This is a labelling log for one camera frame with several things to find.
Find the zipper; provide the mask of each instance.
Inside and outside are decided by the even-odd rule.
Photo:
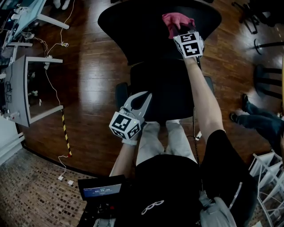
[[[234,203],[235,203],[235,201],[236,201],[236,199],[237,199],[237,197],[238,197],[238,195],[239,195],[239,193],[240,193],[240,190],[241,190],[241,186],[242,186],[242,185],[243,185],[243,182],[240,182],[239,187],[238,187],[238,190],[236,191],[236,194],[235,194],[235,196],[234,196],[234,198],[233,198],[233,200],[232,200],[232,202],[231,202],[231,204],[230,204],[230,206],[229,206],[229,210],[231,210],[232,206],[234,205]]]

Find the gray backpack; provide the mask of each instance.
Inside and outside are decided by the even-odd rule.
[[[214,197],[214,200],[210,200],[206,192],[201,192],[199,201],[204,207],[200,211],[202,227],[237,227],[229,208],[221,198]]]

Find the wooden floor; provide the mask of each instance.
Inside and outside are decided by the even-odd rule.
[[[61,11],[52,9],[51,17],[64,21],[71,12],[71,4],[61,14]],[[240,108],[242,93],[248,93],[250,100],[259,106],[272,108],[271,104],[279,103],[274,98],[257,97],[253,91],[252,75],[255,65],[259,63],[280,68],[283,49],[266,48],[260,56],[253,49],[253,41],[255,38],[262,43],[281,41],[284,29],[260,25],[259,33],[252,35],[245,24],[238,22],[241,13],[231,6],[230,1],[215,0],[211,5],[221,13],[222,23],[205,42],[202,70],[213,80],[224,127],[232,145],[243,160],[250,163],[252,154],[267,152],[269,144],[256,131],[232,123],[228,115]],[[110,0],[75,0],[74,11],[67,21],[70,29],[62,31],[63,41],[68,42],[69,47],[56,45],[50,51],[54,58],[63,59],[64,63],[48,70],[49,79],[65,107],[68,140],[73,153],[72,158],[63,162],[104,176],[109,175],[121,148],[121,140],[108,128],[115,111],[115,86],[130,79],[130,68],[124,54],[97,23],[100,13],[110,6]],[[45,24],[36,37],[45,40],[51,48],[55,43],[60,43],[59,33],[60,28]],[[43,56],[38,41],[35,41],[34,47],[24,51],[30,56]],[[57,105],[55,91],[49,86],[44,71],[38,70],[36,75],[42,85],[39,97],[43,105]],[[26,138],[25,145],[58,161],[59,155],[68,153],[61,121],[61,113],[57,112],[33,123],[30,128],[21,127]],[[186,134],[192,135],[192,119],[182,122]],[[164,130],[161,141],[166,145],[167,134]],[[194,148],[191,137],[189,141]],[[198,142],[198,152],[202,160],[205,152],[202,139]]]

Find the desk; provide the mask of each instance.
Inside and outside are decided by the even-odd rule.
[[[12,102],[8,103],[8,109],[10,110],[10,113],[6,113],[4,117],[8,117],[9,120],[26,127],[29,127],[31,123],[43,117],[46,117],[47,115],[63,109],[63,106],[57,106],[37,116],[31,117],[28,103],[27,80],[29,62],[62,63],[63,60],[27,57],[24,55],[6,69],[6,78],[4,79],[4,82],[11,83],[12,92],[10,93],[10,95],[12,96]]]
[[[46,0],[35,0],[29,7],[22,8],[22,10],[19,13],[20,18],[15,22],[15,24],[17,23],[19,26],[15,32],[13,31],[7,32],[3,48],[8,46],[12,42],[12,40],[17,35],[19,35],[22,30],[24,30],[24,28],[26,28],[31,22],[33,22],[36,19],[49,22],[64,29],[69,28],[69,25],[41,14],[45,2]]]

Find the desk leg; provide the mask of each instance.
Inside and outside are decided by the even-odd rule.
[[[32,47],[32,43],[18,43],[18,42],[10,42],[7,46],[15,46],[15,47]]]
[[[58,20],[55,20],[49,16],[45,16],[45,15],[42,15],[42,14],[39,14],[37,16],[37,19],[39,20],[43,20],[45,22],[48,22],[48,23],[51,23],[51,24],[54,24],[54,25],[57,25],[58,27],[61,27],[61,28],[64,28],[64,29],[68,29],[69,28],[69,25],[65,24],[65,23],[62,23]]]
[[[62,59],[40,58],[40,57],[26,57],[29,62],[50,62],[50,63],[63,63]]]
[[[45,111],[45,112],[43,112],[43,113],[41,113],[41,114],[31,118],[30,119],[30,124],[34,123],[34,122],[38,121],[39,119],[44,118],[44,117],[46,117],[46,116],[48,116],[50,114],[55,113],[56,111],[62,110],[62,109],[63,109],[63,106],[57,106],[57,107],[55,107],[55,108],[53,108],[51,110]]]

